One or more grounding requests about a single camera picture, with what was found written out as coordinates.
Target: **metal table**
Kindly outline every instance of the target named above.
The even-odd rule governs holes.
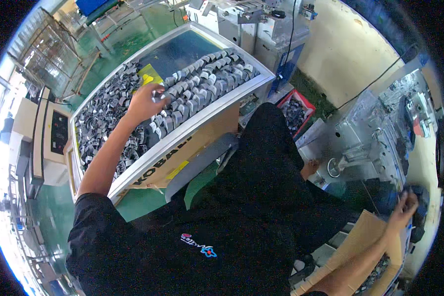
[[[146,170],[148,170],[154,163],[156,163],[165,153],[181,143],[188,136],[195,133],[195,131],[209,122],[211,118],[229,106],[237,103],[244,96],[249,95],[261,87],[266,87],[274,78],[274,74],[250,56],[240,47],[234,45],[231,41],[216,34],[206,27],[197,23],[187,23],[173,31],[165,34],[159,39],[151,42],[134,55],[128,58],[120,66],[118,66],[106,79],[104,79],[92,91],[81,106],[72,115],[70,120],[72,145],[70,147],[70,155],[68,158],[68,167],[71,174],[70,186],[77,191],[78,183],[82,180],[83,171],[76,166],[80,163],[79,149],[76,139],[76,121],[84,106],[93,98],[94,94],[116,74],[120,68],[124,67],[126,63],[140,60],[140,63],[151,63],[153,68],[164,79],[171,76],[172,73],[188,66],[195,62],[201,56],[221,50],[223,48],[233,47],[243,58],[250,62],[255,68],[260,71],[260,74],[252,80],[245,82],[233,91],[219,98],[217,101],[208,105],[205,109],[199,111],[193,117],[185,121],[174,132],[168,134],[165,138],[159,141],[155,146],[149,149],[138,160],[135,161],[122,175],[120,175],[110,187],[108,197],[115,203],[118,201],[118,194],[122,192],[128,185],[138,179]]]

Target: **person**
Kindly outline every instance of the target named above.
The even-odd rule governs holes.
[[[125,222],[107,198],[124,145],[135,127],[160,112],[148,84],[133,96],[78,189],[66,258],[86,295],[288,295],[295,259],[329,240],[349,220],[346,204],[307,181],[304,165],[281,111],[262,104],[248,122],[239,149],[190,210],[147,229]],[[409,208],[403,211],[408,203]],[[364,253],[334,270],[308,295],[337,295],[345,280],[379,260],[386,242],[417,207],[406,195],[385,233]]]

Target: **chair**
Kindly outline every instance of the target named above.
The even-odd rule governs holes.
[[[164,227],[169,224],[174,216],[186,211],[184,196],[189,182],[218,158],[221,162],[216,173],[219,173],[238,147],[239,139],[234,134],[225,133],[220,136],[171,180],[165,191],[166,205],[130,221],[132,226],[137,230],[146,231],[151,227]]]

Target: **metal frame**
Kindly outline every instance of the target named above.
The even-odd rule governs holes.
[[[199,127],[207,123],[214,115],[220,113],[221,111],[225,110],[227,107],[236,103],[243,96],[248,95],[249,93],[253,93],[257,88],[268,84],[275,78],[275,75],[262,63],[257,61],[254,57],[250,56],[246,51],[244,51],[240,47],[234,45],[233,42],[225,39],[219,34],[212,32],[206,27],[194,22],[180,26],[172,30],[171,32],[166,33],[160,38],[154,40],[153,42],[149,43],[144,48],[137,51],[134,55],[128,58],[115,70],[113,70],[112,73],[109,74],[106,77],[106,79],[104,79],[89,94],[86,100],[79,106],[76,112],[72,115],[70,120],[71,129],[72,129],[72,148],[77,163],[80,163],[80,158],[78,155],[79,149],[77,146],[77,139],[76,139],[76,128],[75,128],[76,118],[80,114],[84,106],[92,99],[94,94],[107,82],[108,79],[110,79],[114,74],[116,74],[119,71],[119,69],[123,67],[124,64],[142,58],[147,53],[160,47],[160,45],[190,30],[200,34],[202,37],[210,40],[213,44],[219,46],[220,48],[229,48],[229,47],[236,48],[236,50],[240,54],[242,54],[246,60],[252,63],[260,71],[260,74],[255,78],[253,78],[252,80],[249,80],[244,84],[242,84],[241,86],[237,87],[235,90],[219,98],[217,101],[207,106],[207,108],[198,112],[195,116],[191,117],[188,121],[184,122],[180,127],[178,127],[177,133],[173,132],[168,134],[163,140],[159,141],[155,146],[149,149],[148,152],[142,155],[142,157],[136,160],[136,162],[133,163],[133,165],[129,169],[127,169],[122,175],[120,175],[117,178],[117,180],[115,180],[112,183],[108,197],[113,203],[117,202],[118,200],[117,195],[120,192],[122,192],[128,185],[134,182],[134,180],[141,177],[141,175],[147,169],[149,169],[151,166],[153,166],[154,163],[156,163],[159,159],[161,159],[161,157],[165,154],[165,152],[168,149],[183,142],[184,139],[186,139],[188,136],[194,133]],[[80,178],[82,179],[84,175],[82,170],[79,169],[78,173],[80,175]]]

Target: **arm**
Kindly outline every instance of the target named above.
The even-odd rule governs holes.
[[[161,93],[164,88],[159,84],[147,84],[140,87],[133,95],[127,113],[120,119],[107,142],[90,163],[82,178],[77,196],[84,193],[107,195],[110,185],[112,185],[113,174],[117,168],[120,154],[130,134],[138,124],[160,112],[166,104],[166,100],[153,103],[151,100],[153,90]]]
[[[400,202],[391,214],[381,238],[361,254],[351,258],[321,279],[308,292],[322,291],[329,296],[346,295],[349,293],[349,279],[370,271],[372,262],[380,260],[385,253],[388,241],[396,237],[405,228],[417,208],[418,197],[412,192],[409,194],[404,192]]]

